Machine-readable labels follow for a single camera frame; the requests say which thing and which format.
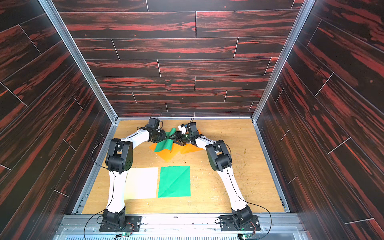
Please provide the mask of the green paper sheet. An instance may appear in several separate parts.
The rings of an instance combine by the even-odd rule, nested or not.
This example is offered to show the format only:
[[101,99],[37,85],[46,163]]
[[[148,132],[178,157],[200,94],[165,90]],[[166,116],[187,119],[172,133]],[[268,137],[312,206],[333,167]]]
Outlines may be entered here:
[[166,138],[159,143],[157,143],[156,148],[154,150],[155,153],[159,153],[163,150],[172,150],[174,140],[169,139],[171,135],[173,135],[177,130],[175,128],[172,128],[170,132],[165,132]]
[[158,198],[190,196],[190,167],[161,167]]

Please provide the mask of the orange paper sheet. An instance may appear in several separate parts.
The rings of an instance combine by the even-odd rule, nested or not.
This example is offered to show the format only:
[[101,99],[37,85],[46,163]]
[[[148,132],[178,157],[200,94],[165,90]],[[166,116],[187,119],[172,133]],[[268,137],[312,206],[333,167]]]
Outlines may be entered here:
[[182,149],[182,146],[173,144],[171,150],[164,149],[160,152],[155,152],[155,154],[157,154],[160,158],[162,158],[164,161],[168,163],[173,157],[175,157],[181,151],[181,149]]
[[195,145],[192,144],[186,144],[181,147],[180,153],[181,154],[188,154],[188,153],[194,153],[198,151],[202,151],[202,148],[196,147]]

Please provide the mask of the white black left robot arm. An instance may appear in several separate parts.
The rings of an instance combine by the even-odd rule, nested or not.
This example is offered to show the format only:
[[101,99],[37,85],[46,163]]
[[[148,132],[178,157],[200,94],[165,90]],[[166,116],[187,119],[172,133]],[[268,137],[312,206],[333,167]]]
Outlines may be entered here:
[[125,214],[124,194],[126,179],[133,165],[134,148],[144,142],[158,143],[166,138],[164,130],[139,128],[136,133],[128,137],[111,140],[106,159],[110,176],[110,190],[108,204],[103,211],[100,228],[102,232],[117,232],[129,224]]

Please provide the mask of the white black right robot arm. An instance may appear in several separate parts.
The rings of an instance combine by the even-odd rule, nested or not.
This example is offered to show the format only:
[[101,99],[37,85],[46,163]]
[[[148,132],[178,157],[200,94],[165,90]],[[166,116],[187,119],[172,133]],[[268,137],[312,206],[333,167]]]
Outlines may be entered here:
[[181,131],[172,134],[170,139],[179,145],[192,144],[207,151],[210,166],[220,176],[229,196],[235,226],[239,230],[247,227],[253,219],[253,212],[244,200],[237,184],[232,156],[225,142],[210,140],[204,135],[200,135],[199,132],[183,134]]

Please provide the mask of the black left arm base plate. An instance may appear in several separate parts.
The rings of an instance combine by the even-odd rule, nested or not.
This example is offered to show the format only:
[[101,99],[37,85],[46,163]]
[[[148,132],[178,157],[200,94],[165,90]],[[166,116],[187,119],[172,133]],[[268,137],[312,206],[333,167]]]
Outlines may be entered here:
[[99,231],[105,232],[139,232],[142,216],[103,217]]

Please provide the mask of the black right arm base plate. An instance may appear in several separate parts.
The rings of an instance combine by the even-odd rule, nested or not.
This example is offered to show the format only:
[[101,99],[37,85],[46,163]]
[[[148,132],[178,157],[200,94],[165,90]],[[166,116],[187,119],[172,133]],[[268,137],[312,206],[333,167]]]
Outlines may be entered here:
[[258,232],[261,230],[259,219],[256,215],[252,215],[250,220],[245,221],[236,220],[232,215],[221,215],[215,220],[215,224],[219,225],[222,232]]

